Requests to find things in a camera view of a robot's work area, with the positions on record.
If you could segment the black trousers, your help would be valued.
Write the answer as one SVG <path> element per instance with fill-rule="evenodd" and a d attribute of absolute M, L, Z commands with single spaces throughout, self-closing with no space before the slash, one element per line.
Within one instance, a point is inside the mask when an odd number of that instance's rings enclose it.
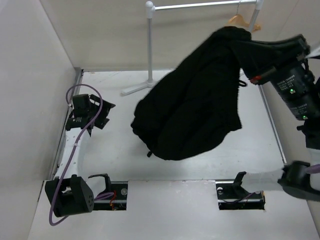
<path fill-rule="evenodd" d="M 148 148 L 148 157 L 194 157 L 242 128 L 238 97 L 246 83 L 230 43 L 251 38 L 235 26 L 216 30 L 138 102 L 131 128 Z"/>

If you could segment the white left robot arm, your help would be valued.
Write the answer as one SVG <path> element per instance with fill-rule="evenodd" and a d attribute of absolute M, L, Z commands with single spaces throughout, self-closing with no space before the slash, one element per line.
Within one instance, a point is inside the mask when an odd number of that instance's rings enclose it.
<path fill-rule="evenodd" d="M 66 218 L 90 213 L 96 200 L 114 195 L 106 173 L 86 176 L 83 171 L 87 144 L 94 128 L 103 129 L 115 104 L 94 94 L 72 97 L 72 110 L 65 125 L 65 145 L 53 180 L 45 183 L 50 216 Z"/>

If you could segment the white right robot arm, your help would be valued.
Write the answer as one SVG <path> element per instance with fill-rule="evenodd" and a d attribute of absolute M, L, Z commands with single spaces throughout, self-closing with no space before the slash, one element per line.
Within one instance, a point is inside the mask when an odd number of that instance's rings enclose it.
<path fill-rule="evenodd" d="M 238 198 L 259 191 L 283 191 L 302 200 L 320 200 L 320 80 L 309 60 L 320 57 L 320 46 L 299 34 L 280 41 L 235 40 L 231 49 L 247 79 L 256 86 L 271 84 L 298 122 L 309 161 L 294 160 L 277 170 L 239 172 L 232 192 Z"/>

